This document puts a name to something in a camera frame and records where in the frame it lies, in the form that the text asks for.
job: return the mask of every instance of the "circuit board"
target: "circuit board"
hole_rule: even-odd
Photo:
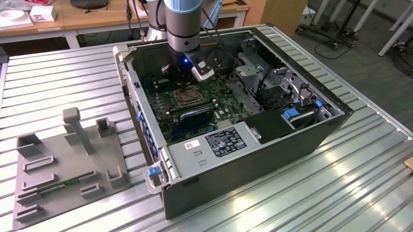
[[[247,117],[232,96],[227,80],[222,77],[176,88],[172,88],[166,80],[152,84],[154,87],[146,88],[146,95],[168,145],[212,132],[220,125],[235,124]],[[167,86],[167,91],[160,88],[162,85]],[[190,129],[178,130],[182,115],[199,109],[212,111],[211,121]]]

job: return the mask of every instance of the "aluminum extrusion table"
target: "aluminum extrusion table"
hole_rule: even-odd
[[[112,46],[12,57],[1,68],[0,232],[12,230],[16,136],[63,133],[61,109],[81,125],[116,122],[132,187],[24,231],[410,231],[411,132],[277,30],[256,26],[355,110],[313,154],[174,220],[142,176],[146,161],[116,77]]]

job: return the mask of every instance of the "wooden table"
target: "wooden table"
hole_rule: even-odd
[[[55,0],[53,6],[57,10],[56,22],[35,22],[32,27],[0,31],[0,44],[65,37],[69,48],[79,48],[77,35],[128,29],[124,0],[109,0],[107,7],[91,10],[88,13],[85,13],[85,10],[73,7],[69,0]],[[235,3],[224,5],[219,18],[234,17],[234,27],[240,27],[244,23],[247,10],[247,5]],[[143,27],[148,27],[147,17],[140,17],[140,22]],[[52,31],[39,31],[37,27],[40,26],[41,29],[52,29]],[[132,14],[131,28],[139,28],[135,13]]]
[[[64,37],[63,32],[65,28],[60,1],[55,0],[51,5],[55,7],[57,13],[55,22],[33,22],[33,26],[31,27],[0,30],[0,44],[61,36]]]

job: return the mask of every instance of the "side panel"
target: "side panel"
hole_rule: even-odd
[[[297,136],[281,140],[262,150],[163,190],[167,219],[179,216],[310,154],[349,116],[335,117],[329,123],[322,123]]]

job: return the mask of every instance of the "blue plastic tab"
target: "blue plastic tab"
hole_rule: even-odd
[[[148,169],[148,176],[150,178],[154,178],[155,176],[159,176],[162,173],[162,170],[160,170],[160,167],[156,166],[156,167],[152,167]]]
[[[321,101],[315,101],[315,106],[318,107],[318,108],[321,108],[321,106],[322,106],[322,103],[321,103]]]
[[[142,111],[137,111],[137,117],[136,117],[137,121],[143,120],[143,115],[142,115]]]
[[[299,115],[297,109],[287,109],[283,114],[286,119],[290,119],[291,117],[295,117],[297,115]]]

